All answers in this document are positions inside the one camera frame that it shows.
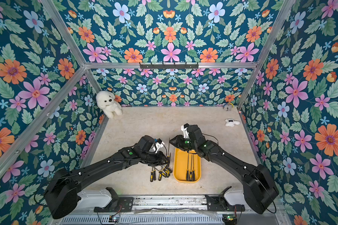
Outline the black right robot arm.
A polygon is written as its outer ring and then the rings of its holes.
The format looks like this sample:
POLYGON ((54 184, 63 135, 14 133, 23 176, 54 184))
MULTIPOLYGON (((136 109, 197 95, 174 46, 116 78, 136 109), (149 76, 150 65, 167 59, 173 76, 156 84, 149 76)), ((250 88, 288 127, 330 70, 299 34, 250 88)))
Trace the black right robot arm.
POLYGON ((194 151, 200 158, 219 165, 243 185, 244 200, 256 213, 263 214, 279 195, 267 167, 254 166, 226 152, 219 144, 207 140, 198 125, 183 125, 183 134, 170 140, 182 151, 194 151))

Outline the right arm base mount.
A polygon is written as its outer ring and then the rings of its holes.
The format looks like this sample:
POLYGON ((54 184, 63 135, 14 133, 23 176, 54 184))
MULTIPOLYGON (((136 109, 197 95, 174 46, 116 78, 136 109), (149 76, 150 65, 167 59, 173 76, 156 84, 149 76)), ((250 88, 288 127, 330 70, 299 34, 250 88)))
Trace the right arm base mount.
POLYGON ((218 195, 205 195, 208 211, 244 212, 246 210, 243 190, 227 187, 218 195))

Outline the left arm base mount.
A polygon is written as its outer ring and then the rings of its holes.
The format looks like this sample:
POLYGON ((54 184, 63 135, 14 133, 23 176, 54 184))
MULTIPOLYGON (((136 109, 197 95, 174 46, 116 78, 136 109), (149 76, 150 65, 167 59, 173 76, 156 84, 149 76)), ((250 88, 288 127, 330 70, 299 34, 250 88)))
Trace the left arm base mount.
POLYGON ((94 212, 131 212, 133 207, 133 197, 119 196, 113 188, 105 188, 105 193, 110 194, 111 201, 103 207, 95 207, 94 212))

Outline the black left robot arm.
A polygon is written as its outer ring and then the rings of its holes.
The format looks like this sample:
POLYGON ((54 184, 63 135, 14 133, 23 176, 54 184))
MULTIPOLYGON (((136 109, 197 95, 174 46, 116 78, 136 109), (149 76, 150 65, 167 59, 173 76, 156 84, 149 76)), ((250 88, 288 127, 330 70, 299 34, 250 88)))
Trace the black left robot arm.
POLYGON ((166 165, 167 157, 161 139, 143 136, 133 146, 124 147, 112 156, 89 166, 67 171, 60 169, 49 181, 44 199, 53 219, 61 219, 75 210, 83 198, 79 192, 96 181, 138 163, 156 167, 166 165))

